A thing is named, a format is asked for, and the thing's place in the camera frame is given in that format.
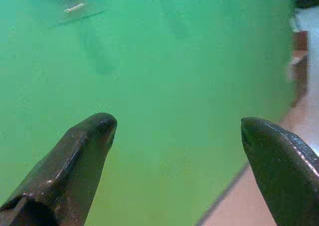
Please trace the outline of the small silver key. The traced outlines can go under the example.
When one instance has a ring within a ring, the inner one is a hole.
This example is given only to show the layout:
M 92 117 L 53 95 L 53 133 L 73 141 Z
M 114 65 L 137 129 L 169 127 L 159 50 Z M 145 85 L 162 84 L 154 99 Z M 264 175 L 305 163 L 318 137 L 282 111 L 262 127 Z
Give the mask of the small silver key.
M 81 9 L 82 7 L 84 7 L 85 4 L 84 3 L 79 3 L 73 7 L 70 7 L 70 8 L 66 8 L 64 10 L 65 13 L 70 13 L 70 12 L 74 12 L 74 11 L 77 11 L 78 9 Z

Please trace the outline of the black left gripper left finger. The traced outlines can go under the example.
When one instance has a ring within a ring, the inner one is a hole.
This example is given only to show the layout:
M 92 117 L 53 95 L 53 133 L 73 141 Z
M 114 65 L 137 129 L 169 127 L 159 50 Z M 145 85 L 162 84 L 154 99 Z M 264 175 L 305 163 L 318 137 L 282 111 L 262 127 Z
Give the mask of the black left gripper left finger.
M 70 127 L 0 206 L 0 226 L 84 226 L 116 129 L 109 113 Z

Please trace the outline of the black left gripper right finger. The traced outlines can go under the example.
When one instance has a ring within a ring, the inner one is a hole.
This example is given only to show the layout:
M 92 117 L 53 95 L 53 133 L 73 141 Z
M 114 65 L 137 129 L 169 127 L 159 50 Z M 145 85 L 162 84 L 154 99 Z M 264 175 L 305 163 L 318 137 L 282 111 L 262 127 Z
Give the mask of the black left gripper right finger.
M 295 133 L 258 117 L 242 118 L 241 138 L 276 226 L 319 226 L 319 156 Z

